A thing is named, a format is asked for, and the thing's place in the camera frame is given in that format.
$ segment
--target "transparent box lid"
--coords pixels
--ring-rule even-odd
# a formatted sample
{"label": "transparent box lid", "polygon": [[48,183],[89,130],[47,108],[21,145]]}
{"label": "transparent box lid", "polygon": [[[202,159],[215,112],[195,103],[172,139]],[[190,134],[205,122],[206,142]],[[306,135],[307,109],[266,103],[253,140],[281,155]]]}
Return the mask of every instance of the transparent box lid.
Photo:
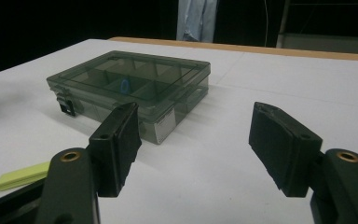
{"label": "transparent box lid", "polygon": [[56,93],[65,89],[95,102],[136,102],[140,113],[153,114],[180,99],[210,72],[206,62],[111,51],[48,77],[48,84]]}

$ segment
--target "white cloth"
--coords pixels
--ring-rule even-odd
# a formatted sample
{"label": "white cloth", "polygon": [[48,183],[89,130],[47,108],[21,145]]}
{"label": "white cloth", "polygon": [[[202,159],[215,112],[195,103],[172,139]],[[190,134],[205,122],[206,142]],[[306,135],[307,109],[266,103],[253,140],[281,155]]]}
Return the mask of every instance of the white cloth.
{"label": "white cloth", "polygon": [[213,42],[217,0],[180,0],[177,40]]}

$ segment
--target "white table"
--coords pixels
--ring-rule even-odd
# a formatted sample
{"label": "white table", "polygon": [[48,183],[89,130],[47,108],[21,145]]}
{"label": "white table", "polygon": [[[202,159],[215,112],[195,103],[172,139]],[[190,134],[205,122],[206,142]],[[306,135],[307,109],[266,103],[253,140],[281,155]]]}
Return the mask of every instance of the white table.
{"label": "white table", "polygon": [[119,197],[100,198],[102,223],[313,223],[312,191],[285,198],[248,145],[253,105],[280,107],[322,137],[322,151],[358,153],[357,58],[189,46],[91,39],[0,72],[0,174],[86,147],[99,126],[63,114],[47,77],[110,50],[196,59],[212,65],[208,95],[162,145],[143,141]]}

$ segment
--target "plastic storage box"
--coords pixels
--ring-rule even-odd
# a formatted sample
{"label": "plastic storage box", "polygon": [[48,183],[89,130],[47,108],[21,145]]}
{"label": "plastic storage box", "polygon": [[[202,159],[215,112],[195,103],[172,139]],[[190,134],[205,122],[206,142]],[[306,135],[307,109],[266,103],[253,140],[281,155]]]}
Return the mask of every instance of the plastic storage box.
{"label": "plastic storage box", "polygon": [[160,144],[208,93],[206,62],[111,51],[54,76],[62,112],[103,121],[118,105],[139,105],[139,133]]}

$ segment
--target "yellow object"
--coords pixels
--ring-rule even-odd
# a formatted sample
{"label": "yellow object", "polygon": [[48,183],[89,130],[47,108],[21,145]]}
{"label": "yellow object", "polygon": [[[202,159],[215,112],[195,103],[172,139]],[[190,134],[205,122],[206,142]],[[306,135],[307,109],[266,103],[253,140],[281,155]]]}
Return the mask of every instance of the yellow object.
{"label": "yellow object", "polygon": [[50,162],[43,162],[0,176],[0,190],[13,189],[22,185],[31,184],[48,175]]}

